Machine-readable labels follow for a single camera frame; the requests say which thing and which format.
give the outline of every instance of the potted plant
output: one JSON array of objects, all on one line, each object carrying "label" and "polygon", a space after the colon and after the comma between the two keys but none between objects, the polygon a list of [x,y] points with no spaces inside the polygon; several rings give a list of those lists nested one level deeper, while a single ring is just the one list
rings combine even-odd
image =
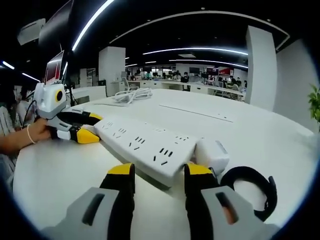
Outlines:
[{"label": "potted plant", "polygon": [[318,89],[316,86],[311,85],[313,88],[313,92],[311,92],[308,97],[309,97],[309,103],[310,103],[310,113],[311,113],[311,118],[315,119],[318,124],[319,124],[319,133],[316,135],[317,136],[317,141],[316,141],[316,147],[318,154],[320,154],[320,88]]}]

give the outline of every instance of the bracelet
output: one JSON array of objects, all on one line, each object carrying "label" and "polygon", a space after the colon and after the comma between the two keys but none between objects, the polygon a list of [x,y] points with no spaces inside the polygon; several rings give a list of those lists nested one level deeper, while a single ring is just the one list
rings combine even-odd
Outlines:
[{"label": "bracelet", "polygon": [[36,144],[35,141],[33,141],[32,138],[31,138],[31,136],[30,136],[29,126],[30,126],[30,124],[28,124],[28,125],[26,126],[26,132],[28,133],[28,137],[29,137],[30,141],[31,141],[33,144]]}]

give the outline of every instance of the electrical outlet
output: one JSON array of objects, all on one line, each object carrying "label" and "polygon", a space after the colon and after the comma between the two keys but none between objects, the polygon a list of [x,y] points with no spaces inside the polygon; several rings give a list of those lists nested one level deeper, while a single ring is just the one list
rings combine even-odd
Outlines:
[{"label": "electrical outlet", "polygon": [[123,158],[168,187],[193,156],[198,141],[196,137],[117,115],[105,117],[94,128]]}]

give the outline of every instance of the black strap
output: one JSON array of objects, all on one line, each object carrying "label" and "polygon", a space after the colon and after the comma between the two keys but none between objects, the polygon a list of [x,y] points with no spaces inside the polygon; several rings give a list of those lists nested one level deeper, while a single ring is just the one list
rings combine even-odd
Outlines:
[{"label": "black strap", "polygon": [[266,201],[264,204],[264,211],[254,210],[254,214],[257,218],[265,221],[275,210],[277,206],[278,196],[277,188],[274,178],[270,176],[265,179],[259,172],[248,166],[238,166],[230,169],[221,179],[221,186],[229,186],[233,190],[236,180],[244,180],[258,186],[261,191],[266,195]]}]

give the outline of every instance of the round table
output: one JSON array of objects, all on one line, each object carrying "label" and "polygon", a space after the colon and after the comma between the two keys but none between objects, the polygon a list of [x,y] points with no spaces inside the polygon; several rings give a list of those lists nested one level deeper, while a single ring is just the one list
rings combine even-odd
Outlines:
[{"label": "round table", "polygon": [[[129,107],[105,105],[110,98],[77,107],[101,116],[117,114],[175,132],[220,140],[230,155],[222,174],[237,166],[249,166],[266,178],[273,176],[278,203],[265,222],[281,227],[289,220],[304,199],[316,169],[315,150],[309,145],[313,135],[310,130],[243,102],[168,89],[152,92],[152,98],[134,101]],[[209,117],[212,114],[227,116],[231,121]],[[39,142],[20,152],[13,194],[22,211],[41,230],[58,224],[73,201],[90,187],[98,187],[107,171],[119,164],[101,143]],[[138,175],[135,181],[131,239],[190,239],[183,176],[167,191]],[[256,186],[236,182],[235,190],[255,209],[263,209],[265,198]]]}]

